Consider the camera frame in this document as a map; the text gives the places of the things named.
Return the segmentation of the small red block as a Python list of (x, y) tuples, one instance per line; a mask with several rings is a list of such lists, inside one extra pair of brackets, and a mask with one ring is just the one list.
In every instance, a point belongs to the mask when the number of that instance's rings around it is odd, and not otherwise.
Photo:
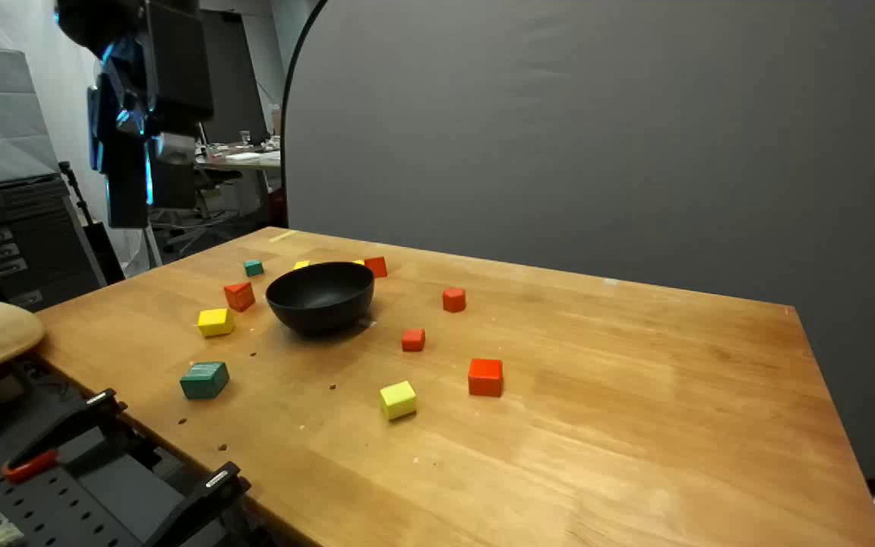
[(366, 268), (368, 268), (375, 278), (390, 278), (390, 263), (386, 263), (382, 255), (366, 259)]

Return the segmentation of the orange-red block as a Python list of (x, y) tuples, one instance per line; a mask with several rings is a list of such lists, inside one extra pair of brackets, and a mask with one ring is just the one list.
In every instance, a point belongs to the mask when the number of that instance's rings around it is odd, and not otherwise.
[(406, 328), (402, 334), (402, 351), (405, 354), (422, 354), (426, 351), (426, 328)]

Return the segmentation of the small green block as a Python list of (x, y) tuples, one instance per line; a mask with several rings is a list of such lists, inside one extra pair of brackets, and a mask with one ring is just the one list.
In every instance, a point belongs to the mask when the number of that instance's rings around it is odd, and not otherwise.
[(263, 261), (244, 261), (244, 275), (246, 275), (246, 278), (263, 278), (263, 275), (265, 275), (265, 263), (263, 263)]

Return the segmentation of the large red block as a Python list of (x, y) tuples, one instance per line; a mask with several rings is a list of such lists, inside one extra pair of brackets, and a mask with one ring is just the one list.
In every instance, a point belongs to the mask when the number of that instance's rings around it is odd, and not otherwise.
[(255, 289), (251, 282), (228, 282), (224, 300), (230, 310), (251, 310), (255, 305)]

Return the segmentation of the black bowl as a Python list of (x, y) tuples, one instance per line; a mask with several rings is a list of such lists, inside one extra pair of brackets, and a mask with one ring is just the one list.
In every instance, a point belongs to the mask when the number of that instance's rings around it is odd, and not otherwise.
[(353, 261), (321, 261), (284, 275), (265, 299), (290, 330), (333, 338), (372, 313), (375, 275)]

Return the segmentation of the pale yellow block far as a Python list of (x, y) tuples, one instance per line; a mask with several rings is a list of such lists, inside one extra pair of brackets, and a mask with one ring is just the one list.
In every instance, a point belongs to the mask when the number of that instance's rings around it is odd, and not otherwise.
[(504, 363), (503, 358), (473, 358), (467, 364), (467, 391), (498, 398), (504, 391)]

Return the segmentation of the large yellow block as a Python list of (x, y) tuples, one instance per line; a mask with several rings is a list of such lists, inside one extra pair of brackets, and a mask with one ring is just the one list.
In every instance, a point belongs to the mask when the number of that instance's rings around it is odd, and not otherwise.
[(410, 381), (390, 384), (381, 390), (381, 413), (386, 424), (418, 413), (418, 390)]

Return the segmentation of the large green block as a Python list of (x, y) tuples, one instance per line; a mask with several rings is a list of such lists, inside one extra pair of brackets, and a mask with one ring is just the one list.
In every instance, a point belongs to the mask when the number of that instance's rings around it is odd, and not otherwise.
[(228, 386), (228, 364), (224, 363), (196, 363), (180, 376), (182, 395), (189, 401), (215, 398)]

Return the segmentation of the grey round backdrop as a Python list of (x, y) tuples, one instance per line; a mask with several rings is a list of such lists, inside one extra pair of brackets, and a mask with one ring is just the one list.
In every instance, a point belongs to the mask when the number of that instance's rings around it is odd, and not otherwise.
[(321, 0), (284, 151), (308, 232), (797, 306), (875, 473), (875, 0)]

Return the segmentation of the black equipment case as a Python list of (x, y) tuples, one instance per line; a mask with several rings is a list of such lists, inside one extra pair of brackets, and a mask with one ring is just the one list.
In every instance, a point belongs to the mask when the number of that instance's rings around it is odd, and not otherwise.
[(101, 286), (64, 179), (0, 182), (0, 300), (42, 310)]

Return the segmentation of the black perforated side table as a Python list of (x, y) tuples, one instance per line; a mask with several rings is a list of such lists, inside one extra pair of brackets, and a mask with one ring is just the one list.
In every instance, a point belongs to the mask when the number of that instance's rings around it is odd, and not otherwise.
[[(87, 398), (42, 364), (6, 364), (0, 464)], [(23, 531), (20, 547), (144, 547), (212, 471), (161, 446), (123, 413), (68, 442), (49, 471), (24, 484), (0, 477), (0, 517)], [(280, 537), (251, 515), (244, 495), (182, 547), (280, 547)]]

